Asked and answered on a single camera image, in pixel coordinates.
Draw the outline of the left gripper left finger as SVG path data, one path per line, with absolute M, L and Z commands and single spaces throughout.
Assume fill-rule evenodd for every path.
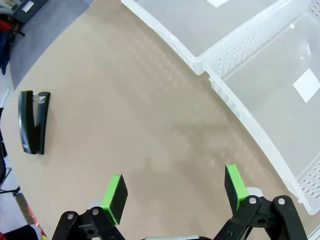
M 123 240 L 117 226 L 121 222 L 128 190 L 121 174 L 112 177 L 98 206 L 78 214 L 64 212 L 53 234 L 54 240 Z

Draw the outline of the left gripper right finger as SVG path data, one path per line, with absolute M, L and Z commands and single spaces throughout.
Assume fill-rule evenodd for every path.
M 225 166 L 224 187 L 232 217 L 215 240 L 246 240 L 252 229 L 264 229 L 271 240 L 306 240 L 305 229 L 292 199 L 287 195 L 268 200 L 249 194 L 235 164 Z

